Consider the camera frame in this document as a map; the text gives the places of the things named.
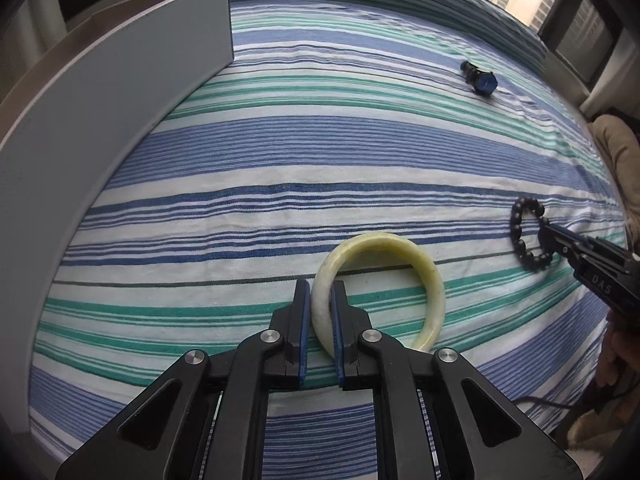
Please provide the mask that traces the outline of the right white fleece sleeve forearm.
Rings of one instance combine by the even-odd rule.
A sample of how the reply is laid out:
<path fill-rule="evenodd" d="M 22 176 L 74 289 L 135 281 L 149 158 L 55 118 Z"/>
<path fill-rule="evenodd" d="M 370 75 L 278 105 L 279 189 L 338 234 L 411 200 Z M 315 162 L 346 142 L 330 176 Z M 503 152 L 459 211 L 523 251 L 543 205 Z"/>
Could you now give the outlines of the right white fleece sleeve forearm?
<path fill-rule="evenodd" d="M 613 412 L 597 414 L 595 411 L 582 414 L 567 431 L 570 456 L 602 457 L 614 444 L 625 427 L 625 423 Z"/>

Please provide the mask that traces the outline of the person's right hand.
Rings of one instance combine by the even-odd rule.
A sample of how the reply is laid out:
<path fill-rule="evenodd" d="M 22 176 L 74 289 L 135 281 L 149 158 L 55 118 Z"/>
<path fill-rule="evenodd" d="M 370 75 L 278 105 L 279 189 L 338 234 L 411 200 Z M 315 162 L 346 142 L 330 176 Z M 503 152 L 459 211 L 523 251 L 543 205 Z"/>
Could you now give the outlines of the person's right hand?
<path fill-rule="evenodd" d="M 599 388 L 616 384 L 622 374 L 622 363 L 635 372 L 639 370 L 639 335 L 631 333 L 631 329 L 612 310 L 608 311 L 606 322 L 608 326 L 596 370 L 596 384 Z"/>

